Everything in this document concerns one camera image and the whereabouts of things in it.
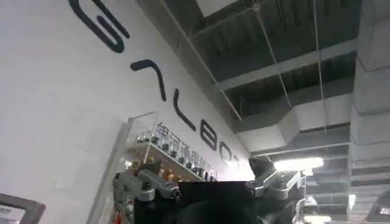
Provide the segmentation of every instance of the fluorescent light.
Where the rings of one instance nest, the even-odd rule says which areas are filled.
[[[379,214],[390,215],[390,208],[381,208]]]
[[[324,165],[322,158],[289,159],[274,162],[275,169],[279,171],[308,170]]]
[[[302,171],[302,173],[303,173],[305,176],[313,176],[313,170],[312,170],[312,169],[304,170],[304,171]]]
[[[355,201],[356,201],[356,195],[350,194],[348,196],[348,207],[349,207],[350,211],[352,210],[353,206],[355,205]]]
[[[126,169],[128,169],[130,166],[132,166],[132,162],[130,162],[130,161],[124,161],[124,165],[126,166]]]
[[[325,215],[305,215],[305,221],[311,223],[324,223],[330,222],[331,218]]]

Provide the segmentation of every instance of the sign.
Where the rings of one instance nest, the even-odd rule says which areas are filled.
[[[23,209],[0,205],[0,224],[19,224],[25,213]]]
[[[116,17],[109,11],[108,8],[100,1],[93,0],[95,5],[102,11],[102,13],[110,20],[110,22],[120,31],[118,33],[115,31],[114,27],[110,25],[106,19],[100,15],[96,17],[98,23],[108,32],[112,38],[115,40],[112,41],[110,37],[108,37],[105,32],[103,32],[95,22],[84,13],[80,6],[80,0],[69,0],[70,6],[73,9],[73,12],[81,19],[84,24],[113,52],[118,54],[123,53],[125,49],[124,40],[121,37],[124,36],[126,39],[130,38],[129,32],[126,28],[116,19]],[[152,68],[158,79],[158,87],[160,89],[160,96],[162,101],[166,102],[166,90],[164,85],[163,74],[161,73],[158,65],[149,59],[136,61],[130,64],[130,68],[133,71],[139,71],[146,68]],[[173,107],[175,109],[176,114],[181,120],[187,124],[187,126],[192,131],[197,131],[197,127],[195,124],[180,110],[179,108],[179,95],[180,91],[178,88],[174,90],[174,99],[173,99]],[[235,163],[237,167],[239,166],[239,158],[236,155],[232,154],[231,149],[224,141],[219,141],[218,136],[211,125],[205,120],[202,119],[199,124],[199,134],[200,138],[209,146],[212,151],[219,152],[219,156],[225,162],[226,165],[230,165]]]

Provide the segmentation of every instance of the gray metal part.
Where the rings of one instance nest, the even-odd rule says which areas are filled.
[[[152,201],[156,196],[156,190],[154,188],[148,189],[146,191],[141,191],[138,199],[140,201]]]
[[[167,181],[150,170],[140,170],[138,177],[142,181],[149,181],[152,187],[155,187],[163,198],[174,199],[177,194],[180,195],[179,185],[175,181]]]
[[[262,197],[264,195],[264,190],[278,177],[277,174],[277,171],[271,169],[256,180],[248,181],[246,187],[251,191],[253,196]]]
[[[20,208],[26,211],[19,224],[37,224],[41,219],[46,206],[37,201],[0,194],[0,205]]]
[[[117,200],[132,200],[139,196],[141,190],[142,181],[132,175],[130,171],[125,171],[119,176],[118,188],[115,189],[115,197]]]

